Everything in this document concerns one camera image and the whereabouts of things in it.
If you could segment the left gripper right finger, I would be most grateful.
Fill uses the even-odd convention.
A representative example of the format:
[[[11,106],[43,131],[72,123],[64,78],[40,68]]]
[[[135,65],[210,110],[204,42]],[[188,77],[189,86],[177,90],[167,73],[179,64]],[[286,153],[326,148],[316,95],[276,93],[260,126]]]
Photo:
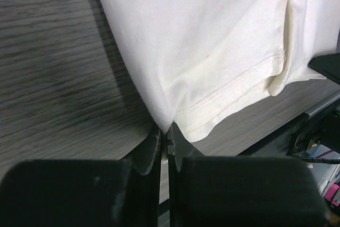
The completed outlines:
[[[205,156],[167,133],[171,226],[326,226],[330,210],[305,162]]]

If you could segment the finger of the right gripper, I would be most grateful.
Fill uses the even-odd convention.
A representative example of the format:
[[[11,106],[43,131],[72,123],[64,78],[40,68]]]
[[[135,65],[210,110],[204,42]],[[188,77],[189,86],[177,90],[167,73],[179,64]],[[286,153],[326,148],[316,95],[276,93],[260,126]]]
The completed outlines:
[[[308,67],[340,85],[339,53],[316,56],[309,62]]]

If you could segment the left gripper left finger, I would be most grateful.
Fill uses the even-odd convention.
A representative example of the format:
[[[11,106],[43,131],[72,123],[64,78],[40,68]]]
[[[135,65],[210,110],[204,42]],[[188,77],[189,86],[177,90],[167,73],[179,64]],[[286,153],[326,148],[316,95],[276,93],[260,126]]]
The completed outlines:
[[[119,160],[32,159],[1,181],[1,226],[157,226],[162,132]]]

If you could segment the cream white t shirt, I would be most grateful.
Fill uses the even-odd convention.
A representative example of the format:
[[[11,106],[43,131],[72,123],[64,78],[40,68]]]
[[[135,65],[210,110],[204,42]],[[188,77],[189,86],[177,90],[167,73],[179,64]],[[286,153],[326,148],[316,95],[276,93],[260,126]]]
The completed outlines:
[[[124,64],[159,128],[205,138],[286,85],[321,79],[339,0],[100,0]]]

